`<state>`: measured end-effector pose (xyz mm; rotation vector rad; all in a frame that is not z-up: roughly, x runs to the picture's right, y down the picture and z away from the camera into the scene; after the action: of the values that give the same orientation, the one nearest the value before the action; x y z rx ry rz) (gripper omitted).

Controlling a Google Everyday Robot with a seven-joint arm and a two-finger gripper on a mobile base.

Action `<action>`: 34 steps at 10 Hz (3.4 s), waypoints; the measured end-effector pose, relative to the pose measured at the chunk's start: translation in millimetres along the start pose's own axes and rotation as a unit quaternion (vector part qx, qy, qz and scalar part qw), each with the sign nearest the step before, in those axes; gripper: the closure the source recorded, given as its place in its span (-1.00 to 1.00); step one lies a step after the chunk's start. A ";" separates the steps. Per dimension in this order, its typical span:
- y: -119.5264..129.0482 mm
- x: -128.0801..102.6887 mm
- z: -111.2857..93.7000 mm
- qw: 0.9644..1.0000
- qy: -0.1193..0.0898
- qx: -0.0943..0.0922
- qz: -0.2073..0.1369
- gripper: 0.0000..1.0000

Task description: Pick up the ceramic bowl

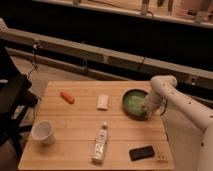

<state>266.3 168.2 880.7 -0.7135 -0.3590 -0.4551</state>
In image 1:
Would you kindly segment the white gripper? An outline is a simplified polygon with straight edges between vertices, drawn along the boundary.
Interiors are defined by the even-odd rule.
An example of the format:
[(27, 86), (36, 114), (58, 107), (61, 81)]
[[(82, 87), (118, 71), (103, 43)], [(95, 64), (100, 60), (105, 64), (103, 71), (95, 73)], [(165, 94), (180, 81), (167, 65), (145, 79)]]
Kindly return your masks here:
[(149, 119), (153, 114), (153, 106), (149, 100), (145, 99), (142, 105), (143, 116), (145, 119)]

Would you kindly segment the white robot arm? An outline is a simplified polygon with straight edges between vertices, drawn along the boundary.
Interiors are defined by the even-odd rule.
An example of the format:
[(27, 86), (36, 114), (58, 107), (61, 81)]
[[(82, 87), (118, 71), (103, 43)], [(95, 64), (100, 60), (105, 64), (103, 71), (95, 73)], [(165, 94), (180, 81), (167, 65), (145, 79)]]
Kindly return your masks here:
[(196, 171), (213, 171), (213, 110), (176, 89), (173, 75), (158, 75), (150, 80), (151, 90), (145, 96), (142, 109), (151, 116), (163, 99), (171, 101), (203, 132), (200, 157)]

